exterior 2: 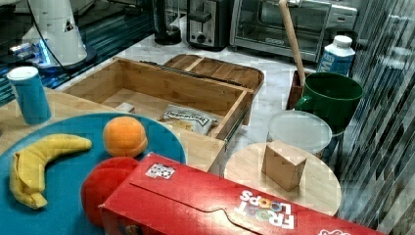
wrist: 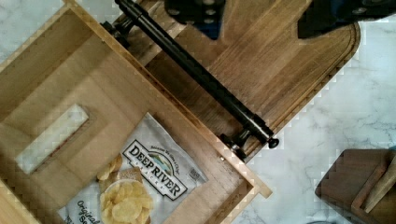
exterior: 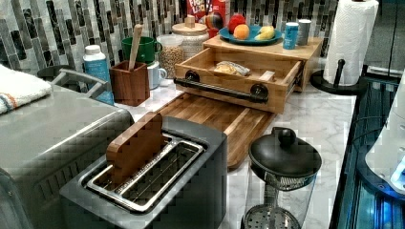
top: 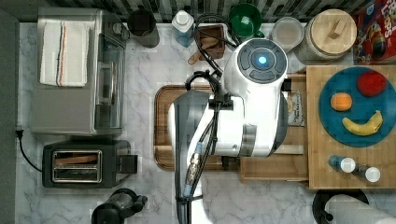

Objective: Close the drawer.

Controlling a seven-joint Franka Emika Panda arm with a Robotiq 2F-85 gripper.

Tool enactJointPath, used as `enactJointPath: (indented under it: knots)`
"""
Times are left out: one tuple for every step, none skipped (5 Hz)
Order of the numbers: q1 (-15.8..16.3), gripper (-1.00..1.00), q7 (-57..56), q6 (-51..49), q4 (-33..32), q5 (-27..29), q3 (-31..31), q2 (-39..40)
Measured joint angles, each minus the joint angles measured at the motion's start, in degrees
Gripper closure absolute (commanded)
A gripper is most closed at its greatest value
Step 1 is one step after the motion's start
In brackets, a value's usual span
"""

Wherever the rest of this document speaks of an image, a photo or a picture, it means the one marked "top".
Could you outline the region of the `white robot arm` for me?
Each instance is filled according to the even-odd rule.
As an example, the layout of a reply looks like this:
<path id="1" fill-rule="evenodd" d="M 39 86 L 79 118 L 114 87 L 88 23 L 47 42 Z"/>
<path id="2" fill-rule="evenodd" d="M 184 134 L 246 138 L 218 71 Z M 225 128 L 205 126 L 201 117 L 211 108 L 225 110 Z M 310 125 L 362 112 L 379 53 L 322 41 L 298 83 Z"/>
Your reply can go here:
<path id="1" fill-rule="evenodd" d="M 200 181 L 207 157 L 268 157 L 288 129 L 285 51 L 265 38 L 239 45 L 221 72 L 197 71 L 170 105 L 179 224 L 211 224 Z"/>

